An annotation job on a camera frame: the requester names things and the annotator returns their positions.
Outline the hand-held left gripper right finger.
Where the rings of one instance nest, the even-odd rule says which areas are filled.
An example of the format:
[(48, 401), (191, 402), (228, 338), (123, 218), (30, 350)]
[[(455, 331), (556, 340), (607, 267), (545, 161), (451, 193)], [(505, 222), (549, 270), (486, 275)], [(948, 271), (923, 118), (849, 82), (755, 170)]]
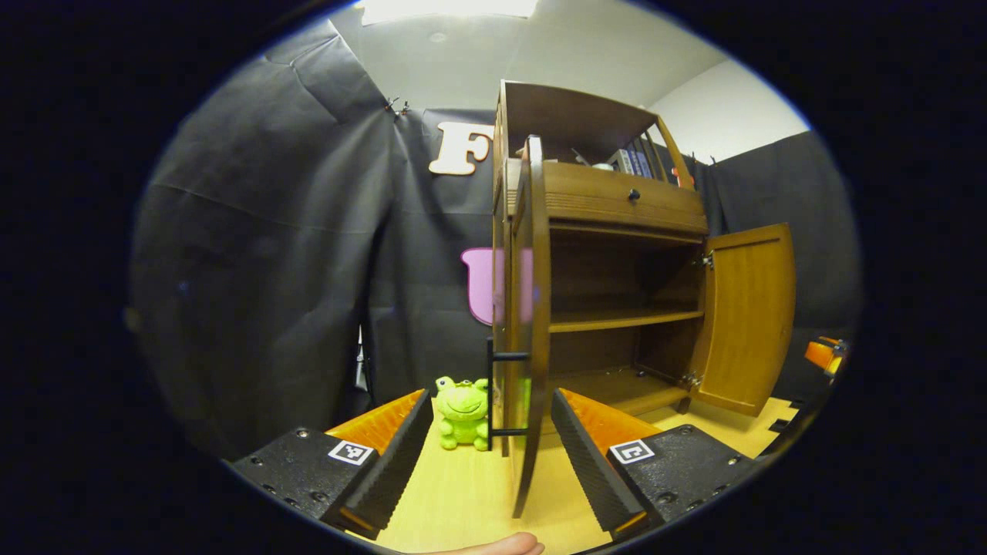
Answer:
[(599, 526), (613, 540), (680, 520), (758, 470), (695, 425), (660, 429), (565, 388), (552, 422)]

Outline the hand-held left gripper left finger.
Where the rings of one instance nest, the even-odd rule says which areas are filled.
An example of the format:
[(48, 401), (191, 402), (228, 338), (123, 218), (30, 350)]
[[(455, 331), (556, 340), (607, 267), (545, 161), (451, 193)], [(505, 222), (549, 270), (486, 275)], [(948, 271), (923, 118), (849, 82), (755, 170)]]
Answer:
[(376, 540), (432, 424), (429, 389), (420, 388), (328, 431), (296, 426), (227, 467), (292, 512)]

